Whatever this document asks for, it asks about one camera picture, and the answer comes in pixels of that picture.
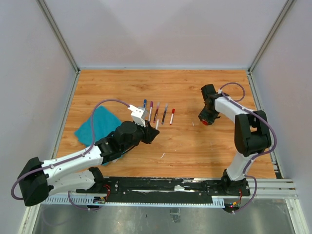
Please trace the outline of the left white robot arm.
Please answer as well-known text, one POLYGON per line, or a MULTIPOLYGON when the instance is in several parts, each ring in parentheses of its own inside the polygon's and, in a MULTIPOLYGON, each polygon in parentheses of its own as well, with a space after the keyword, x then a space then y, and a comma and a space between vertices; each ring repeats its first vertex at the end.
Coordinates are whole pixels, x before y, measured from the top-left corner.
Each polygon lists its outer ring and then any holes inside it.
POLYGON ((91 190, 99 193, 104 188, 104 178, 97 166, 120 158, 141 142, 152 143, 159 133, 148 121, 143 126, 125 121, 81 151, 44 161, 34 157, 28 160, 17 179, 21 200, 31 207, 62 192, 91 190))

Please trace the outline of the white whiteboard marker purple end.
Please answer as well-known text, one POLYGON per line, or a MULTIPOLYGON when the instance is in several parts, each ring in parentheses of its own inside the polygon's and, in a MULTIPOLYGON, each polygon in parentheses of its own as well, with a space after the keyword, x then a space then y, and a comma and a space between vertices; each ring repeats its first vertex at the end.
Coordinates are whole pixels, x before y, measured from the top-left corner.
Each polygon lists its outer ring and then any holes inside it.
POLYGON ((149 116, 148 116, 148 121, 151 121, 152 118, 152 112, 153 112, 153 107, 149 109, 149 116))

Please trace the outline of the pink transparent gel pen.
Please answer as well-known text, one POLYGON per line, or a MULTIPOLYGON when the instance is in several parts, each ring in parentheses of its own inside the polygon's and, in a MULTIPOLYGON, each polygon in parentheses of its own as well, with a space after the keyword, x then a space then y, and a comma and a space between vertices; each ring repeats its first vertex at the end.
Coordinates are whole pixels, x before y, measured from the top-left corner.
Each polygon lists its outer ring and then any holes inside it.
POLYGON ((153 123, 156 122, 157 115, 158 115, 158 110, 159 110, 159 109, 156 108, 155 115, 154 115, 154 119, 153 119, 153 123))

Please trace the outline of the blue gel pen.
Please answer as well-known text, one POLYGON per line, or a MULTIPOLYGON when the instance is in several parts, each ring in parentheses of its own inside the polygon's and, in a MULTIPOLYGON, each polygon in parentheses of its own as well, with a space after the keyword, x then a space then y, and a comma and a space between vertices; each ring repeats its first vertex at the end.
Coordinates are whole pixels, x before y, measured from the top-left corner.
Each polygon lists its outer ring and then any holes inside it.
POLYGON ((161 125, 164 124, 165 117, 166 117, 166 113, 167 113, 167 110, 164 109, 163 116, 162 116, 162 120, 161 120, 161 125))

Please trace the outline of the thin white red-end pen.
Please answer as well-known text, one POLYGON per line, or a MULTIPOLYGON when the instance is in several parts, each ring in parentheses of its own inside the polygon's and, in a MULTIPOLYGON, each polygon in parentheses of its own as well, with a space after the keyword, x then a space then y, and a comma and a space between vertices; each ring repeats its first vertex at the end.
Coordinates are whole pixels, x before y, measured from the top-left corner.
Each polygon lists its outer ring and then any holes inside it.
POLYGON ((171 113, 171 118, 170 118, 169 125, 172 125, 172 123, 173 123, 173 119, 174 119, 174 114, 172 114, 172 113, 171 113))

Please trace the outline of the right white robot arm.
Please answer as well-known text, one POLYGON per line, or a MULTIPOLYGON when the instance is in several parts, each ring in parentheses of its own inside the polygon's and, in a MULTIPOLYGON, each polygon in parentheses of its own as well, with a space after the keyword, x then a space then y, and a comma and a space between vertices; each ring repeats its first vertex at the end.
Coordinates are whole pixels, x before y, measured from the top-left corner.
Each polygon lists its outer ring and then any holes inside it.
POLYGON ((234 123, 234 145, 236 155, 230 166, 224 170, 219 182, 208 185, 214 191, 226 195, 249 195, 246 173, 255 158, 265 153, 272 145, 272 129, 267 122, 264 111, 248 109, 233 100, 221 89, 216 90, 213 84, 201 87, 204 107, 198 115, 204 125, 212 125, 219 114, 225 115, 234 123))

